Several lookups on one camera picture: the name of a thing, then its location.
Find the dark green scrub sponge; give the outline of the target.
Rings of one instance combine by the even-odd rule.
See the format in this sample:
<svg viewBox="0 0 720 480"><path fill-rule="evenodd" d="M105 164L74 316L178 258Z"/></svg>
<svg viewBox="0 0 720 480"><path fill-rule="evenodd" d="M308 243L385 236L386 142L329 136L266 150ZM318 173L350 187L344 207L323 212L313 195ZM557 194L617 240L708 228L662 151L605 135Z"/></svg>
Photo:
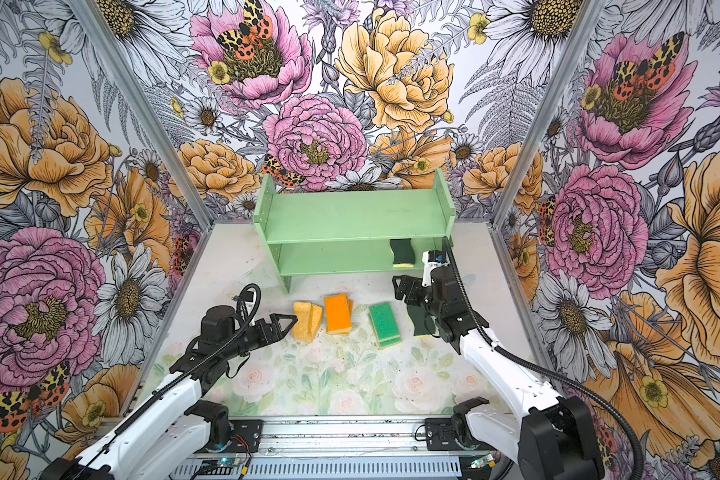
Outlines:
<svg viewBox="0 0 720 480"><path fill-rule="evenodd" d="M407 314L413 324L414 337L434 336L437 333L437 327L425 308L408 305Z"/></svg>
<svg viewBox="0 0 720 480"><path fill-rule="evenodd" d="M392 266L394 268L413 268L415 266L416 253L411 239L391 239L389 246L393 256Z"/></svg>

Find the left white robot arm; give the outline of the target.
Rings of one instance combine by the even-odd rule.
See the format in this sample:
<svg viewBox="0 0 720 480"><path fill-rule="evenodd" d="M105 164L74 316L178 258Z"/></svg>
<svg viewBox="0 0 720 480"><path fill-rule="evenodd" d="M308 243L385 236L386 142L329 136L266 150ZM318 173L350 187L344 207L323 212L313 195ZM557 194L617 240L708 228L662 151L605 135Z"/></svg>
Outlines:
<svg viewBox="0 0 720 480"><path fill-rule="evenodd" d="M232 306L210 308L200 334L161 384L113 430L74 459L58 458L42 479L163 479L192 454L224 450L235 439L228 408L204 395L229 361L283 340L293 314L251 320Z"/></svg>

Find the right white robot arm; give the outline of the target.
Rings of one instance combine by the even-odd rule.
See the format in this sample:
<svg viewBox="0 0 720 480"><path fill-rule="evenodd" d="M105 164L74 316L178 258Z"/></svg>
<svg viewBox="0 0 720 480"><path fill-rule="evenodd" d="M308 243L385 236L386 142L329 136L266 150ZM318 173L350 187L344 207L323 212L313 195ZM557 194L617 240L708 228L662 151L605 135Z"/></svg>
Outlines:
<svg viewBox="0 0 720 480"><path fill-rule="evenodd" d="M589 409L563 397L512 360L488 322L469 305L450 266L428 278L399 275L394 296L414 319L430 319L439 337L489 381L506 412L483 397L458 404L451 416L456 441L465 449L490 447L514 462L526 479L601 479L605 468Z"/></svg>

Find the light green wooden shelf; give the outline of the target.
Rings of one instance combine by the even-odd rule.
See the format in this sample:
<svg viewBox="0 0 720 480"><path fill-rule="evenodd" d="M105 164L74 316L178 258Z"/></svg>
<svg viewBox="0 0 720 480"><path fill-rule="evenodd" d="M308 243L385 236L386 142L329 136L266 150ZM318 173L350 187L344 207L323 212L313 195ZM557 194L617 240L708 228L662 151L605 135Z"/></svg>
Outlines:
<svg viewBox="0 0 720 480"><path fill-rule="evenodd" d="M442 171L430 189L284 194L264 176L253 224L288 292L294 276L408 272L449 237L456 209ZM394 268L391 239L411 239L413 268Z"/></svg>

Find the yellow cellulose sponge front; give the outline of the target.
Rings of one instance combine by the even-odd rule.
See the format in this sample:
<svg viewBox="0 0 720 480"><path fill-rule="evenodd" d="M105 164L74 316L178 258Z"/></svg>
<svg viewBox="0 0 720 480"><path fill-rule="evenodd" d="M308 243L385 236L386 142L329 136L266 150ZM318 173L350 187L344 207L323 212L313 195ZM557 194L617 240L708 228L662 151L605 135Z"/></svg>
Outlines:
<svg viewBox="0 0 720 480"><path fill-rule="evenodd" d="M313 306L308 302L295 302L293 308L297 322L292 329L292 336L295 340L309 343Z"/></svg>

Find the yellow cellulose sponge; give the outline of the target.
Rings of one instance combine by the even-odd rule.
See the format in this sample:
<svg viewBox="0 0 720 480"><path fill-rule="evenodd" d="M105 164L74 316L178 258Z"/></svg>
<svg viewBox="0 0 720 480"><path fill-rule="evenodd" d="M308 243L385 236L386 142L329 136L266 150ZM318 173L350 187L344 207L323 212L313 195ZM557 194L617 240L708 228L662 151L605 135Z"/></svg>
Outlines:
<svg viewBox="0 0 720 480"><path fill-rule="evenodd" d="M308 302L295 302L293 308L297 322L292 329L292 336L295 340L309 343L313 306Z"/></svg>
<svg viewBox="0 0 720 480"><path fill-rule="evenodd" d="M311 315L310 315L310 323L309 323L309 334L312 339L314 339L320 329L321 323L323 319L323 307L320 305L313 304Z"/></svg>

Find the yellow cellulose sponge back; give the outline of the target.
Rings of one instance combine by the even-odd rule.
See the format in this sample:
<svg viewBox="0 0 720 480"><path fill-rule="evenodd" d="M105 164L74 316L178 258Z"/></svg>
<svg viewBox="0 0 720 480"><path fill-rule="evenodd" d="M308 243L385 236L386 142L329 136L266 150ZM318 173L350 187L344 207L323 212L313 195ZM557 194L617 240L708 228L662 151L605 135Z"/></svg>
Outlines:
<svg viewBox="0 0 720 480"><path fill-rule="evenodd" d="M309 334L312 339L314 339L320 329L321 323L323 319L323 307L320 305L313 304L311 315L310 315L310 323L309 323Z"/></svg>

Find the orange scrub sponge top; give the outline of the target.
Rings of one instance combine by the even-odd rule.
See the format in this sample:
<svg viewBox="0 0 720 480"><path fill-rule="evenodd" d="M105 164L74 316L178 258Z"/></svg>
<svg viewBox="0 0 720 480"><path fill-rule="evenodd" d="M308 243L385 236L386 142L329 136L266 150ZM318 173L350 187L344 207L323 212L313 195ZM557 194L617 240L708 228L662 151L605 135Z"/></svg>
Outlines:
<svg viewBox="0 0 720 480"><path fill-rule="evenodd" d="M329 296L324 299L327 334L344 335L351 331L352 321L348 314L348 299L345 294Z"/></svg>

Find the light green scrub sponge bottom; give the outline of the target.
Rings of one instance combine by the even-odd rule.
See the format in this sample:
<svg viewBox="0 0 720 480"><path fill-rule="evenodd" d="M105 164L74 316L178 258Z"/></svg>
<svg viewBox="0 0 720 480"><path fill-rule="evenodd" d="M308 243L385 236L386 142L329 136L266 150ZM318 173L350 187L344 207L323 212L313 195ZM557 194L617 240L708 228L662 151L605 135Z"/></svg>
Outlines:
<svg viewBox="0 0 720 480"><path fill-rule="evenodd" d="M380 349L388 348L402 342L402 336L395 320L373 320L372 326L376 335L377 345Z"/></svg>

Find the light green scrub sponge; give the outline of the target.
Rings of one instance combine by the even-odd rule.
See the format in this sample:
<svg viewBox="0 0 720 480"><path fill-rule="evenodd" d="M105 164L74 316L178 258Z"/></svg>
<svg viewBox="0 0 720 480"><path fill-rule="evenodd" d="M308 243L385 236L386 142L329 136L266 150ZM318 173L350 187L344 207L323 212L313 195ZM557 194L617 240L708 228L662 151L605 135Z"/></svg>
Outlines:
<svg viewBox="0 0 720 480"><path fill-rule="evenodd" d="M369 317L379 346L399 343L401 333L388 302L369 306Z"/></svg>
<svg viewBox="0 0 720 480"><path fill-rule="evenodd" d="M395 320L373 320L372 326L376 335L377 345L380 349L388 348L402 342L402 336Z"/></svg>

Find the light green scrub sponge top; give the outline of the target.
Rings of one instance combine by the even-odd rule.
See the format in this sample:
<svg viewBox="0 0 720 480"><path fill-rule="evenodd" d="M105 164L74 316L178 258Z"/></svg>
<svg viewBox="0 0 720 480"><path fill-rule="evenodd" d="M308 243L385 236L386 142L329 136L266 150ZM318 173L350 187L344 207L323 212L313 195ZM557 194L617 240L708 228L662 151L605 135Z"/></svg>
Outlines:
<svg viewBox="0 0 720 480"><path fill-rule="evenodd" d="M369 317L379 346L399 343L401 333L388 302L369 306Z"/></svg>

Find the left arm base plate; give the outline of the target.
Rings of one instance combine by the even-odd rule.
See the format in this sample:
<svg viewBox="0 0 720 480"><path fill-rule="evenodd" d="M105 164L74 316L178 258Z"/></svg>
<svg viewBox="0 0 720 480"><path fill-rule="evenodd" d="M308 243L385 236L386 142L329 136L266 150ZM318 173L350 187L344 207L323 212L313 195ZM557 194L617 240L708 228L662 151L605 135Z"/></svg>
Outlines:
<svg viewBox="0 0 720 480"><path fill-rule="evenodd" d="M260 419L217 420L212 425L207 450L211 453L257 453L264 421Z"/></svg>

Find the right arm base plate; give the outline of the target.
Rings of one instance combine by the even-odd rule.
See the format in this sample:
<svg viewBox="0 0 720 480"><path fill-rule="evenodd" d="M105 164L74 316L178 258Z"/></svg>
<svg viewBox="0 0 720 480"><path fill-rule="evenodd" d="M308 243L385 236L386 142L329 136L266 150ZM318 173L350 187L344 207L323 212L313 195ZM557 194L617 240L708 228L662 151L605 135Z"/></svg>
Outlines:
<svg viewBox="0 0 720 480"><path fill-rule="evenodd" d="M475 446L461 438L450 418L430 417L424 420L424 442L428 451L468 451Z"/></svg>

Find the aluminium front rail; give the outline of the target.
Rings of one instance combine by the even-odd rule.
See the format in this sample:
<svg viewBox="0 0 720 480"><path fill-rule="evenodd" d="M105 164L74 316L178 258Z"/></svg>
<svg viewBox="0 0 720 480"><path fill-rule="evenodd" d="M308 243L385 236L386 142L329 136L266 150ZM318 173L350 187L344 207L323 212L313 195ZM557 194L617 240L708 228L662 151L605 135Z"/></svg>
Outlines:
<svg viewBox="0 0 720 480"><path fill-rule="evenodd" d="M308 449L314 454L336 449L396 449L415 442L426 418L294 418L264 421L260 443L279 449Z"/></svg>

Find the left aluminium corner post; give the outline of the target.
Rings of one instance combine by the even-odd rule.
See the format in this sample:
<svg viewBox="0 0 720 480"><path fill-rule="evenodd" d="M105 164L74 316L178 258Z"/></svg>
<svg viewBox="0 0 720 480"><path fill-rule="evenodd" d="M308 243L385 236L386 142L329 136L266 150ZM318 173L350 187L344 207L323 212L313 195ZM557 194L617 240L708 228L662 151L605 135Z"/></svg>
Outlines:
<svg viewBox="0 0 720 480"><path fill-rule="evenodd" d="M166 164L172 179L176 182L180 193L198 221L201 231L203 233L211 231L214 224L213 217L209 214L200 194L191 182L162 123L157 118L139 84L130 62L110 33L108 24L96 2L72 1L70 8L98 52L101 61L106 65L106 71L111 74L112 80L134 111L152 146Z"/></svg>

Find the aluminium corner post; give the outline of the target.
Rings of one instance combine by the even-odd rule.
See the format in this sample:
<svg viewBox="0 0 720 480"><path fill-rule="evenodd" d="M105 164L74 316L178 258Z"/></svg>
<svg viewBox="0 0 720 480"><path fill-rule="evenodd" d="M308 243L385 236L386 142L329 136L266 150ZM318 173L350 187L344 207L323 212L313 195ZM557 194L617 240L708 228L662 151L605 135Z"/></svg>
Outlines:
<svg viewBox="0 0 720 480"><path fill-rule="evenodd" d="M530 124L530 129L522 143L517 162L508 177L499 203L492 217L491 226L497 229L507 217L509 209L522 186L523 179L531 168L543 134L552 119L556 106L569 86L579 61L585 55L587 44L596 29L597 22L604 9L603 1L584 1L578 18L573 25L567 45L558 65L552 71L549 84Z"/></svg>
<svg viewBox="0 0 720 480"><path fill-rule="evenodd" d="M106 71L111 74L112 80L134 111L152 146L166 164L172 179L176 182L180 193L198 221L201 231L203 233L211 231L214 224L213 217L209 214L200 194L191 182L162 123L157 118L139 84L130 62L110 33L108 24L96 2L72 1L70 8L98 52L101 61L106 65Z"/></svg>

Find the right aluminium corner post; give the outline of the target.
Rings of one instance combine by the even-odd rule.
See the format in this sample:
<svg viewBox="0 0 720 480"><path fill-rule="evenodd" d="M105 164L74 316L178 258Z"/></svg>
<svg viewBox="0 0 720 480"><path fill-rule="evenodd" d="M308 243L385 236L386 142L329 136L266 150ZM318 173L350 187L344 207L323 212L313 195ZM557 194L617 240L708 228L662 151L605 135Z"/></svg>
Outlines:
<svg viewBox="0 0 720 480"><path fill-rule="evenodd" d="M585 55L587 44L596 29L597 22L604 9L603 1L584 1L578 18L573 25L567 45L558 65L552 71L549 84L530 124L530 129L522 143L517 162L508 177L499 203L492 217L491 226L497 229L507 217L509 209L522 186L523 179L531 168L543 134L552 119L556 106L569 86L579 61Z"/></svg>

